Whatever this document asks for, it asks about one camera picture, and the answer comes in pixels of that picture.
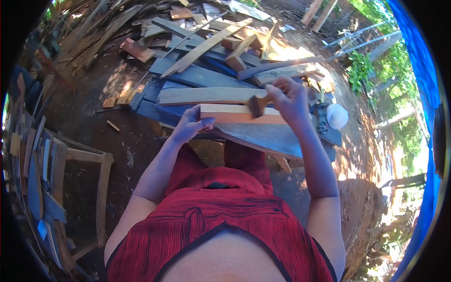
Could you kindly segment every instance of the wooden stick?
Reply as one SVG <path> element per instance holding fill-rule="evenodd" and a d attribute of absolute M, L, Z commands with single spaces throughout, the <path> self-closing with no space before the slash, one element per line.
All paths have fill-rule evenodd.
<path fill-rule="evenodd" d="M 201 27 L 197 28 L 196 30 L 194 30 L 191 34 L 189 34 L 187 37 L 183 38 L 182 41 L 180 41 L 177 45 L 175 45 L 174 47 L 171 48 L 171 50 L 169 50 L 163 57 L 162 59 L 164 59 L 169 53 L 171 53 L 175 48 L 177 48 L 178 46 L 180 46 L 180 44 L 182 44 L 185 40 L 187 40 L 188 38 L 190 38 L 193 34 L 195 34 L 196 32 L 198 32 L 199 30 L 201 30 L 202 28 L 206 27 L 207 25 L 211 24 L 212 22 L 216 21 L 218 18 L 224 16 L 225 14 L 227 14 L 229 11 L 225 11 L 222 14 L 220 14 L 219 16 L 213 18 L 211 21 L 203 24 Z"/>

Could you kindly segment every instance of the foliage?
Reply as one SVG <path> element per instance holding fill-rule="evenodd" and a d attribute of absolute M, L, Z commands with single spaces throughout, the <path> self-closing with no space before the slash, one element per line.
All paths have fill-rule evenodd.
<path fill-rule="evenodd" d="M 374 68 L 369 61 L 368 55 L 360 54 L 356 51 L 352 51 L 349 60 L 353 62 L 347 69 L 349 75 L 348 81 L 351 84 L 352 91 L 360 97 L 360 90 L 362 89 L 363 83 L 368 87 L 373 86 L 373 83 L 368 80 L 368 74 L 374 71 Z"/>

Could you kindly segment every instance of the finger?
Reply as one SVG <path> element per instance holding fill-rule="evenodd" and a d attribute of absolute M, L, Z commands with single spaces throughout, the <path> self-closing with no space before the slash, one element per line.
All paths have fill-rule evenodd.
<path fill-rule="evenodd" d="M 215 123 L 216 119 L 214 117 L 207 117 L 204 119 L 201 119 L 200 121 L 194 122 L 193 127 L 195 130 L 200 131 L 207 127 L 213 127 L 213 124 Z"/>

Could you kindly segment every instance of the workbench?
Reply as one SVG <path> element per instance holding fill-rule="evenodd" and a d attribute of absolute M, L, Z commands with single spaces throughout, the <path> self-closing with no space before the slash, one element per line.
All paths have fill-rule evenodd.
<path fill-rule="evenodd" d="M 152 77 L 143 91 L 133 97 L 130 107 L 132 111 L 139 115 L 170 126 L 176 126 L 183 112 L 193 105 L 161 106 L 158 98 L 160 91 L 174 88 L 188 88 L 188 86 Z M 213 134 L 211 139 L 227 139 L 265 153 L 303 163 L 298 138 L 288 125 L 215 124 L 214 127 L 213 130 L 209 131 L 209 134 Z M 324 139 L 321 142 L 331 162 L 335 161 L 334 145 Z"/>

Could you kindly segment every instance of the wooden post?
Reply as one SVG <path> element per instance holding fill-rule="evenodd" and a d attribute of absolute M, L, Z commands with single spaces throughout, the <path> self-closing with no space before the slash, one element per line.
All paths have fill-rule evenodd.
<path fill-rule="evenodd" d="M 312 28 L 313 32 L 318 33 L 318 31 L 321 29 L 322 25 L 325 23 L 325 21 L 331 14 L 331 12 L 334 9 L 337 2 L 338 2 L 338 0 L 330 0 L 329 1 L 329 4 L 327 4 L 327 6 L 324 8 L 323 12 L 321 13 L 321 15 L 319 16 L 315 25 L 313 26 L 313 28 Z"/>
<path fill-rule="evenodd" d="M 318 11 L 321 4 L 322 0 L 313 0 L 313 3 L 310 5 L 307 12 L 302 17 L 301 23 L 308 25 L 312 21 L 313 17 L 316 14 L 316 11 Z"/>

